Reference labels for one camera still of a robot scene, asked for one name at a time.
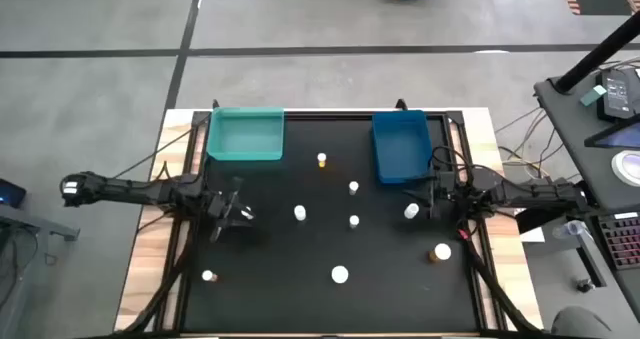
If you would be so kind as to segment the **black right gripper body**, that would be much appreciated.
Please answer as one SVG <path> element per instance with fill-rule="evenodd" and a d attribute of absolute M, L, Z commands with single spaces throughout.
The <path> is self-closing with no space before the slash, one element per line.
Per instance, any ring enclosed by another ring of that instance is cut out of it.
<path fill-rule="evenodd" d="M 430 220 L 459 220 L 462 216 L 462 195 L 466 184 L 457 177 L 455 189 L 451 192 L 441 192 L 436 187 L 437 175 L 427 178 L 429 190 L 428 218 Z"/>

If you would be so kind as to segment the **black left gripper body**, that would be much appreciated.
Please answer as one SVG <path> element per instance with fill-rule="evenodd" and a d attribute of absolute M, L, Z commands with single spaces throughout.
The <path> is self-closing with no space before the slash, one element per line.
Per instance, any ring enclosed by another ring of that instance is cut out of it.
<path fill-rule="evenodd" d="M 239 177 L 234 177 L 231 182 L 231 192 L 226 196 L 218 194 L 215 196 L 209 207 L 208 212 L 214 218 L 214 225 L 209 237 L 210 241 L 217 241 L 224 228 L 222 227 L 222 220 L 224 218 L 230 218 L 229 215 L 233 209 L 235 209 L 231 201 L 235 198 L 239 199 L 239 191 L 243 180 Z"/>

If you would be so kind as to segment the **blue plastic bin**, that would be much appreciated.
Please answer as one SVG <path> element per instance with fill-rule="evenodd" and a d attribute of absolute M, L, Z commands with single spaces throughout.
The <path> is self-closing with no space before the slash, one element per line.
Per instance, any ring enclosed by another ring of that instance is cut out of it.
<path fill-rule="evenodd" d="M 372 136 L 382 184 L 404 184 L 429 174 L 432 145 L 424 111 L 375 113 Z"/>

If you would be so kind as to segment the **teal plastic bin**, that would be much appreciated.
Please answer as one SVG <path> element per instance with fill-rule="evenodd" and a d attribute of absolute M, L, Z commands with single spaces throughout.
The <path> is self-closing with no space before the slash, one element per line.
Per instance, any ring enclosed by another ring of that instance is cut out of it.
<path fill-rule="evenodd" d="M 212 112 L 206 149 L 217 161 L 277 161 L 283 146 L 283 108 L 219 107 Z"/>

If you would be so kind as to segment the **amber bottle wide white cap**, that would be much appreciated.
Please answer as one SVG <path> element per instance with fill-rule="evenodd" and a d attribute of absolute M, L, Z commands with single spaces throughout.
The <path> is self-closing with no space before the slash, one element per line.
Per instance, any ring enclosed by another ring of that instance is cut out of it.
<path fill-rule="evenodd" d="M 447 261 L 451 258 L 452 251 L 449 245 L 446 243 L 436 244 L 435 247 L 428 253 L 428 259 L 432 263 L 438 263 Z"/>

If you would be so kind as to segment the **black flat bar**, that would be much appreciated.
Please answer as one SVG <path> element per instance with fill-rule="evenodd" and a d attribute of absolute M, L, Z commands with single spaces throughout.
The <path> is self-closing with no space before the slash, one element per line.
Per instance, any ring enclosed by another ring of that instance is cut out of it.
<path fill-rule="evenodd" d="M 558 218 L 579 221 L 583 220 L 583 216 L 578 214 L 576 211 L 560 207 L 528 208 L 515 215 L 515 221 L 517 222 L 518 229 L 521 234 L 544 226 Z"/>

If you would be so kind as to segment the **black table mat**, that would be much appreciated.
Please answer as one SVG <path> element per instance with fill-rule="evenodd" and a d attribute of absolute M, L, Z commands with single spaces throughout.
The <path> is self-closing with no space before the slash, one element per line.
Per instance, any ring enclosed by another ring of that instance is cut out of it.
<path fill-rule="evenodd" d="M 317 155 L 327 156 L 324 168 Z M 478 328 L 470 269 L 455 227 L 406 220 L 410 198 L 376 176 L 368 120 L 291 120 L 278 161 L 206 166 L 212 189 L 243 180 L 252 228 L 215 242 L 199 230 L 183 328 L 199 333 L 436 333 Z M 360 185 L 349 194 L 349 183 Z M 306 209 L 298 221 L 294 207 Z M 360 223 L 351 228 L 349 218 Z M 452 255 L 432 263 L 446 243 Z M 331 270 L 345 266 L 336 284 Z M 216 282 L 201 274 L 211 270 Z"/>

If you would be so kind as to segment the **grey side desk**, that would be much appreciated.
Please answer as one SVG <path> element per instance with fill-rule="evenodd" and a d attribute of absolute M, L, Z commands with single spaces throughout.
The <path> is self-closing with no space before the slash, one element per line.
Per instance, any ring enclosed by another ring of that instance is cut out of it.
<path fill-rule="evenodd" d="M 640 75 L 634 69 L 618 70 L 626 72 L 630 77 L 632 91 L 636 95 L 632 103 L 635 109 L 634 116 L 640 116 Z M 545 110 L 582 177 L 587 198 L 596 206 L 596 212 L 588 217 L 588 223 L 595 229 L 596 245 L 603 253 L 636 319 L 640 321 L 640 268 L 618 270 L 614 267 L 598 224 L 600 217 L 629 212 L 640 213 L 640 187 L 623 183 L 611 168 L 611 160 L 617 153 L 640 149 L 597 148 L 584 145 L 586 138 L 623 121 L 613 123 L 601 120 L 597 116 L 597 103 L 588 107 L 580 103 L 580 98 L 585 93 L 599 85 L 597 79 L 600 73 L 590 73 L 566 94 L 558 93 L 553 86 L 560 77 L 535 84 L 534 91 L 540 106 Z"/>

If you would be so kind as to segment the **small teal box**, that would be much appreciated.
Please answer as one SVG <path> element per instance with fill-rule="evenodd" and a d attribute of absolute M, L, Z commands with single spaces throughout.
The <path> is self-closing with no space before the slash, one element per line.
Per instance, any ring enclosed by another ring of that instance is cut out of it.
<path fill-rule="evenodd" d="M 606 93 L 607 90 L 602 85 L 596 85 L 580 98 L 580 103 L 588 107 L 597 102 Z"/>

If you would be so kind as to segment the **backlit black keyboard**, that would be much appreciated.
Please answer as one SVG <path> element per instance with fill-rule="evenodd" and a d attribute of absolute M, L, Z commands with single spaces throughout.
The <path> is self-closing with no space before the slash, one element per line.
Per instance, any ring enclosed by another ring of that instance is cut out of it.
<path fill-rule="evenodd" d="M 618 270 L 640 268 L 640 213 L 600 217 L 598 224 L 614 267 Z"/>

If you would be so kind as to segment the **dark tablet screen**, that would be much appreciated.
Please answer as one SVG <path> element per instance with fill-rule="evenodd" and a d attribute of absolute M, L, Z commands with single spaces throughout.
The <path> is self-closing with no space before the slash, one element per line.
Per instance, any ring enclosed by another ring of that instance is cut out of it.
<path fill-rule="evenodd" d="M 640 149 L 640 116 L 616 123 L 584 140 L 586 147 Z"/>

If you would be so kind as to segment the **white round disc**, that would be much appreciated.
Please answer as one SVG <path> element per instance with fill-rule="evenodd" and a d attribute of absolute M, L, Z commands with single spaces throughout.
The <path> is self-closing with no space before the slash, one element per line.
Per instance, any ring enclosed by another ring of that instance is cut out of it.
<path fill-rule="evenodd" d="M 640 187 L 640 151 L 624 150 L 613 156 L 611 168 L 623 183 Z"/>

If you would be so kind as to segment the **black power adapter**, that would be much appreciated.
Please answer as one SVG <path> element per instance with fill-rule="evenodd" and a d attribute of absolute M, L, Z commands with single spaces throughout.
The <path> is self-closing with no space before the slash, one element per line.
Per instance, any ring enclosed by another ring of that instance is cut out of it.
<path fill-rule="evenodd" d="M 618 69 L 603 70 L 597 83 L 605 93 L 597 100 L 597 116 L 601 120 L 616 121 L 635 115 L 632 105 L 636 95 L 632 91 L 629 75 Z"/>

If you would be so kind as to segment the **grey metal cart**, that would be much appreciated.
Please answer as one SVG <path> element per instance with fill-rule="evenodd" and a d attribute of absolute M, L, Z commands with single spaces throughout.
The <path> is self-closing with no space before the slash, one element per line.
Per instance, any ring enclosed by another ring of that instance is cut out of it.
<path fill-rule="evenodd" d="M 0 204 L 0 339 L 17 330 L 39 260 L 48 262 L 48 239 L 59 235 L 75 241 L 79 228 L 44 219 Z"/>

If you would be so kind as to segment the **black metal pole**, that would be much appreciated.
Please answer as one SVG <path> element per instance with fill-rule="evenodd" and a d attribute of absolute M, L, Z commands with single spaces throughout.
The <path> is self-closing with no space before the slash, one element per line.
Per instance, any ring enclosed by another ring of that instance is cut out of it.
<path fill-rule="evenodd" d="M 558 93 L 566 94 L 607 59 L 640 35 L 640 10 L 605 38 L 573 68 L 553 83 Z"/>

